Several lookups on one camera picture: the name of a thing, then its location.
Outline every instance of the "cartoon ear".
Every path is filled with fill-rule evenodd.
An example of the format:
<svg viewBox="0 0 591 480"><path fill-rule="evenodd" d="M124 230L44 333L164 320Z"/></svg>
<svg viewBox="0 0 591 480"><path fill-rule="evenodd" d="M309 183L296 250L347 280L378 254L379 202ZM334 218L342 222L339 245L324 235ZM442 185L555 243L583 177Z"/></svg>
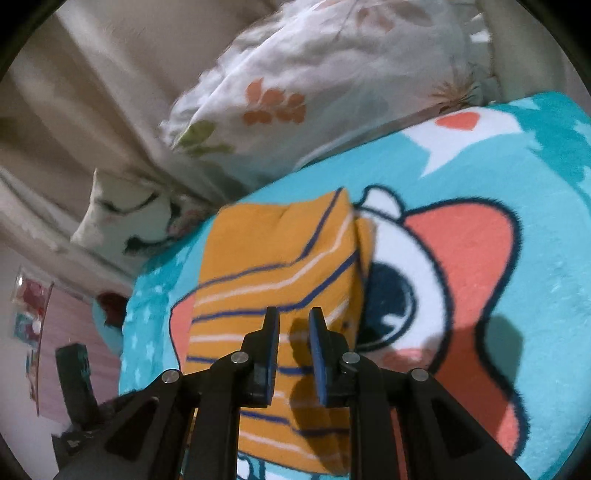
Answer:
<svg viewBox="0 0 591 480"><path fill-rule="evenodd" d="M398 199L388 190L381 187L371 187L366 191L361 210L377 213L392 220L400 220L403 207Z"/></svg>

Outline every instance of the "orange heart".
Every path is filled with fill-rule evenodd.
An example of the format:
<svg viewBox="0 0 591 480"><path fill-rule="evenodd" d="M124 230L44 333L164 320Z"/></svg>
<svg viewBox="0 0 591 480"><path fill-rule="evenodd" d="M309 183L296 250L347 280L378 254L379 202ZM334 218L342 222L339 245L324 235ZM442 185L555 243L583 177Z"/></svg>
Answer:
<svg viewBox="0 0 591 480"><path fill-rule="evenodd" d="M435 124L440 127L453 128L454 130L474 130L474 127L480 120L480 114L477 112L460 112L453 115L442 116L435 120Z"/></svg>

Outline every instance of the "pink cabinet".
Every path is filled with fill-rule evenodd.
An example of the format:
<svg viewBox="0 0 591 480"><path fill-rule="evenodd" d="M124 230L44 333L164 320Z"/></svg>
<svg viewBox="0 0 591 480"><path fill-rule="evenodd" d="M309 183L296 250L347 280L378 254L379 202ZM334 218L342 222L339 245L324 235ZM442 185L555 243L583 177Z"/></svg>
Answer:
<svg viewBox="0 0 591 480"><path fill-rule="evenodd" d="M40 416L70 423L57 376L56 348L82 343L88 349L90 381L98 403L117 396L119 358L112 354L95 328L91 306L53 287L41 332L37 371Z"/></svg>

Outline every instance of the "white wall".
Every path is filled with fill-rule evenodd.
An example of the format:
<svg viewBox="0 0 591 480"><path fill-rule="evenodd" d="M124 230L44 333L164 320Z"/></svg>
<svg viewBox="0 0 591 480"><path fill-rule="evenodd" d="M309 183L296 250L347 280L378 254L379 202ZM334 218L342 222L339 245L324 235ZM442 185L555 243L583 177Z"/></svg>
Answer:
<svg viewBox="0 0 591 480"><path fill-rule="evenodd" d="M25 360L30 348L12 337L12 288L20 266L32 265L0 243L0 432L33 480L51 480L57 473L51 434L63 426L37 417L29 398Z"/></svg>

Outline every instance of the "orange striped cloth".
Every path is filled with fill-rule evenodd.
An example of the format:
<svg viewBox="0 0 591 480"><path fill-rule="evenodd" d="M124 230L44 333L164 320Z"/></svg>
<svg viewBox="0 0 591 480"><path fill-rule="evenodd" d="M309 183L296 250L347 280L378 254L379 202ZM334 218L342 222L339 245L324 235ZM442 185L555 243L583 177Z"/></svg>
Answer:
<svg viewBox="0 0 591 480"><path fill-rule="evenodd" d="M241 204L218 214L194 297L185 373L239 350L267 306L281 316L275 395L266 410L242 409L241 452L303 471L346 473L348 412L318 402L308 312L322 307L329 328L353 346L373 245L373 224L356 218L342 189L311 202Z"/></svg>

